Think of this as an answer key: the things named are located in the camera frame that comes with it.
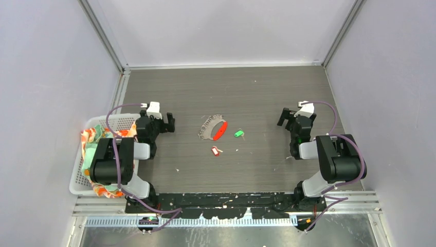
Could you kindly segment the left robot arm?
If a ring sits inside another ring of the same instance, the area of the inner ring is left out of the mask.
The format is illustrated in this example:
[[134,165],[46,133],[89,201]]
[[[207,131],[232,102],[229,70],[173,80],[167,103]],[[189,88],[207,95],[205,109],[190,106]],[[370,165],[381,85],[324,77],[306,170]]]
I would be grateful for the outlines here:
[[134,160],[152,160],[157,152],[156,140],[161,133],[175,131],[175,118],[167,113],[167,122],[158,114],[142,110],[134,121],[132,137],[116,140],[106,137],[99,141],[88,169],[92,182],[114,185],[122,194],[138,199],[145,213],[152,213],[158,205],[154,186],[143,180],[134,170]]

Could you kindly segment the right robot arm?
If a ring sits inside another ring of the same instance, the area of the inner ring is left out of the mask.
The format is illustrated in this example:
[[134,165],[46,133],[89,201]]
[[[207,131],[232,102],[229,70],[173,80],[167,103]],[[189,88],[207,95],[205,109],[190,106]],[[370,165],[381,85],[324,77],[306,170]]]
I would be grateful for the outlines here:
[[283,108],[278,126],[290,132],[289,151],[296,160],[317,160],[319,170],[294,189],[292,207],[307,211],[335,186],[355,183],[367,175],[365,160],[351,134],[311,137],[313,110]]

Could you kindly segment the green tagged key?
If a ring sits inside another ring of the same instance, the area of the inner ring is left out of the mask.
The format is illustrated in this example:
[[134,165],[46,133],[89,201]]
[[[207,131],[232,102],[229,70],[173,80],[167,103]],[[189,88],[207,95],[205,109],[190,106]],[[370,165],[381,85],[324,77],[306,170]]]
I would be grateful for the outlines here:
[[244,139],[245,132],[242,129],[239,129],[235,132],[234,137]]

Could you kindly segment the colourful patterned cloth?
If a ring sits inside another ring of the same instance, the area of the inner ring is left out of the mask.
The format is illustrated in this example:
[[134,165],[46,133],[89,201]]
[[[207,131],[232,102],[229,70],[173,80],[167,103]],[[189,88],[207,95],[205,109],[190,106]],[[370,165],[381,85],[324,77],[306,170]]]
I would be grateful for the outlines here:
[[83,159],[81,173],[88,179],[93,191],[96,193],[97,196],[105,196],[107,198],[119,198],[124,196],[124,193],[122,193],[120,189],[118,189],[116,186],[102,185],[92,182],[89,172],[92,160],[97,150],[99,140],[102,138],[112,137],[114,137],[112,132],[108,128],[104,128],[102,125],[96,125],[81,132],[81,152]]

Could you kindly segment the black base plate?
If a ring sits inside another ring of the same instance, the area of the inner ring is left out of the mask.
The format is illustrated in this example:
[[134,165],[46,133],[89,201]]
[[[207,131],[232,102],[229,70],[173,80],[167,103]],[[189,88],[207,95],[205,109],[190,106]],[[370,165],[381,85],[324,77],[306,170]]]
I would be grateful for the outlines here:
[[301,199],[286,192],[160,193],[145,203],[163,211],[164,219],[241,219],[247,213],[253,219],[280,219],[290,213],[313,216],[326,208],[324,198]]

